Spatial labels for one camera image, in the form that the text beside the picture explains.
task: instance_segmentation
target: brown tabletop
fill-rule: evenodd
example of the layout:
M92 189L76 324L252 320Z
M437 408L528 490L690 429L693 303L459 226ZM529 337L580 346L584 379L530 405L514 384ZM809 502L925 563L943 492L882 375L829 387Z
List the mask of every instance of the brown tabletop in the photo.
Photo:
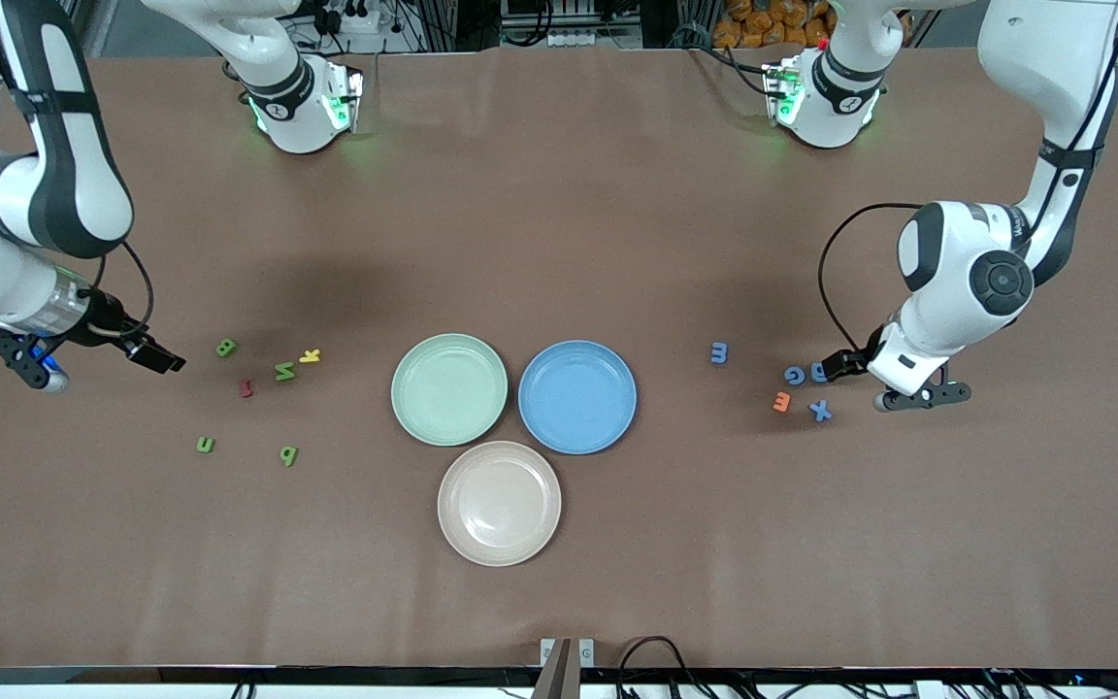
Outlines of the brown tabletop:
M217 59L92 64L152 332L189 363L69 347L57 397L0 363L0 664L511 664L565 634L608 663L665 633L701 665L1118 665L1118 114L1069 267L954 362L970 403L883 416L862 377L800 386L780 416L784 368L842 344L815 286L840 220L1024 193L1039 116L975 51L901 54L841 151L771 131L702 56L357 65L367 134L294 157ZM0 103L0 148L28 143ZM869 214L835 247L856 336L906 297L906 218ZM103 286L143 309L127 256ZM452 331L513 385L569 338L637 378L620 443L542 451L562 522L524 565L449 548L435 495L463 448L392 416L395 365ZM536 445L514 393L490 438Z

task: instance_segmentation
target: green plate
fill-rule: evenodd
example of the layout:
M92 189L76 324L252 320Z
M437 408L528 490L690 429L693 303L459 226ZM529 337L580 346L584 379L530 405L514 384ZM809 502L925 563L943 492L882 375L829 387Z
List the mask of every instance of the green plate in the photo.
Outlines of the green plate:
M492 428L506 404L506 368L491 346L459 333L409 349L391 379L395 417L413 437L456 446Z

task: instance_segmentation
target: blue letter x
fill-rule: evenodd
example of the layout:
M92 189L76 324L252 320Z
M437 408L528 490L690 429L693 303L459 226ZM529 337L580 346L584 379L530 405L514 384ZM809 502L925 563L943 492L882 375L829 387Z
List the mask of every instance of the blue letter x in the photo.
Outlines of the blue letter x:
M808 404L808 408L813 410L813 419L815 422L831 419L831 412L826 409L826 402L811 403Z

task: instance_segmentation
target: plate rim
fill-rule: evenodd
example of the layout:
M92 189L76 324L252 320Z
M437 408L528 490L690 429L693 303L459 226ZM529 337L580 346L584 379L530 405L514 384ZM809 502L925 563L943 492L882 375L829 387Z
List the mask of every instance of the plate rim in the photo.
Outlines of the plate rim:
M462 438L458 442L435 441L435 438L421 437L420 434L414 432L411 426L409 426L407 422L404 421L404 417L400 415L399 403L396 400L396 394L398 394L398 388L399 385L401 384L400 371L404 370L404 366L408 361L408 359L413 357L414 353L418 352L418 350L420 350L423 346L430 342L444 340L444 338L449 338L449 340L461 340L465 342L471 341L474 346L479 346L479 349L487 350L489 353L496 360L496 372L494 372L494 378L496 378L498 384L502 384L503 386L503 391L502 391L503 404L502 406L498 407L496 412L494 412L494 416L492 417L492 419L489 419L489 424L485 425L483 429L480 429L477 434L472 435L472 437ZM496 424L498 421L501 419L501 417L503 416L503 412L505 412L506 409L506 399L509 399L510 397L511 397L511 378L506 376L506 363L503 362L502 356L496 352L496 350L494 349L493 346L491 346L490 342L485 342L482 338L465 332L439 332L438 334L426 337L425 340L421 340L417 342L417 344L409 347L408 352L404 353L404 356L400 358L399 363L395 365L395 372L392 372L391 375L390 398L391 398L391 412L395 413L395 422L399 424L401 428L404 428L404 432L407 432L409 435L411 435L413 438L416 438L416 441L421 442L424 444L429 444L430 446L461 446L463 444L468 444L475 438L482 437L483 434L490 432L491 428L493 428L494 424Z
M631 388L633 388L633 395L631 395L631 406L629 406L628 417L624 424L624 428L619 429L618 433L616 433L605 444L596 446L594 448L589 448L589 451L572 452L568 451L568 448L559 448L556 447L553 444L548 443L546 438L542 438L541 435L538 434L537 429L533 428L533 425L529 424L528 412L524 409L525 386L528 385L527 380L528 377L531 376L531 372L533 371L533 368L536 367L538 359L541 359L542 356L547 355L548 352L551 352L551 350L556 350L558 349L558 347L562 347L565 344L594 347L596 350L605 350L605 352L609 352L609 355L612 355L613 357L615 357L615 359L617 359L618 366L620 366L620 368L627 372L628 385L631 386ZM636 410L637 410L636 375L634 375L633 372L633 367L629 367L629 363L625 361L624 357L622 357L620 353L616 352L615 349L609 349L609 347L603 344L601 342L594 340L585 340L585 338L578 338L577 340L561 340L559 342L550 344L549 347L546 347L546 349L542 349L541 352L533 355L532 359L529 359L529 363L524 367L524 371L520 374L520 381L519 386L517 386L517 393L515 393L515 404L517 408L520 412L520 422L523 422L524 424L524 429L528 429L529 434L531 434L533 438L537 438L537 441L540 442L542 446L550 448L551 452L556 452L559 454L568 454L570 456L586 456L589 454L596 454L598 452L604 451L604 448L612 447L612 445L620 441L620 437L624 437L624 435L629 429L629 426L633 426L633 421L636 419Z
M511 560L505 560L505 561L489 561L489 558L484 557L481 558L481 560L479 560L479 558L474 557L474 554L467 551L465 548L463 548L461 545L457 545L456 541L453 540L452 532L448 531L447 521L443 517L444 511L446 511L446 509L444 508L444 501L446 500L445 495L448 494L448 490L452 487L449 485L449 483L453 482L453 474L456 473L456 469L461 465L465 465L462 464L462 461L471 460L471 454L474 454L475 452L487 451L491 447L503 447L503 446L510 447L512 451L523 451L524 455L532 455L533 457L536 457L538 463L540 463L542 466L546 466L546 470L544 472L541 473L541 476L542 481L546 481L547 484L551 487L550 490L555 492L555 497L553 499L551 499L553 500L555 503L555 522L550 523L550 526L548 527L549 531L546 531L546 536L541 537L541 542L538 544L536 548L528 549L527 554L523 554L523 556L517 556L514 558L511 558ZM459 554L459 556L465 558L465 560L470 563L477 563L479 566L485 566L491 568L505 568L510 566L517 566L520 565L521 563L531 560L531 558L540 554L541 550L546 548L547 545L550 544L551 539L555 539L556 531L559 531L559 520L562 519L562 485L560 485L559 483L559 474L556 473L555 466L551 466L550 461L547 461L547 457L542 455L540 452L538 452L537 448L532 448L528 444L520 444L520 442L511 442L509 438L496 438L496 441L493 442L480 443L476 446L466 448L465 452L456 456L456 460L453 461L452 465L447 466L447 472L443 474L443 482L438 484L438 495L436 500L437 501L436 501L435 513L438 517L438 528L440 531L443 531L444 539L447 539L447 545L452 546L453 551ZM546 508L542 508L543 526L546 526L547 522L546 519L547 511L548 510Z

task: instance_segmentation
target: brown table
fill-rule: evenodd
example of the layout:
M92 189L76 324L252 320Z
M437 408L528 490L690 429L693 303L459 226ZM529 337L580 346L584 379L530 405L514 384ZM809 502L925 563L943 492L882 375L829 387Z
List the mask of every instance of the brown table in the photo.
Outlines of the brown table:
M702 665L1118 665L1118 115L1070 266L955 362L974 402L883 416L858 378L780 416L784 368L840 346L815 265L843 217L1024 191L1040 121L975 51L906 51L841 151L771 131L681 53L382 57L368 136L307 157L254 132L214 59L92 70L151 324L189 365L64 349L59 397L0 365L0 664L511 664L560 634L608 663L666 633ZM0 147L28 147L1 103ZM835 248L858 336L904 299L906 217ZM103 286L139 313L113 257ZM448 331L513 381L576 337L638 381L620 443L547 453L562 523L506 570L448 548L435 495L462 448L408 437L387 398L405 350ZM514 404L485 438L533 443Z

